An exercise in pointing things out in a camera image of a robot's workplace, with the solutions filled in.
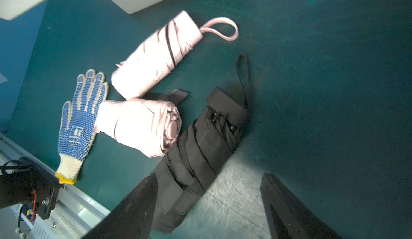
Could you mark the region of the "black umbrella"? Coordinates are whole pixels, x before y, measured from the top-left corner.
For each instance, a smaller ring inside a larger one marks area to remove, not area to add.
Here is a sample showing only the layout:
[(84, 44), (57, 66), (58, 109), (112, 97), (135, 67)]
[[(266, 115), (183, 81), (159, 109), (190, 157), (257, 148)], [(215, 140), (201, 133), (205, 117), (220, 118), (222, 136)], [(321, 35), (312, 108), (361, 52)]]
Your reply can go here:
[(153, 170), (158, 192), (152, 230), (172, 233), (217, 178), (236, 150), (250, 118), (251, 87), (243, 103), (216, 87), (207, 107)]

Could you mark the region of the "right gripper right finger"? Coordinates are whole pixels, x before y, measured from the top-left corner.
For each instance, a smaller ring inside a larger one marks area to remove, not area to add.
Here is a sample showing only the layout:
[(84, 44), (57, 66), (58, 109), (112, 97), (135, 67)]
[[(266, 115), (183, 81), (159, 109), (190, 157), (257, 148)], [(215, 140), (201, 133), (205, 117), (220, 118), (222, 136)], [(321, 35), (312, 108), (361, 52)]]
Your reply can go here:
[(340, 239), (275, 175), (264, 173), (260, 185), (268, 227), (273, 239)]

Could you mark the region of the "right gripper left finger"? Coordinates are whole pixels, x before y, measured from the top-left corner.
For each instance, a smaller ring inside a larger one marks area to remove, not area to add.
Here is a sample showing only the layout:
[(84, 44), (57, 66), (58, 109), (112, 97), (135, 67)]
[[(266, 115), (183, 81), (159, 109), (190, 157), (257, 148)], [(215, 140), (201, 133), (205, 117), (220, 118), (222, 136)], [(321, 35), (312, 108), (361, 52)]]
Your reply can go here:
[(145, 177), (85, 239), (148, 239), (158, 192), (154, 174)]

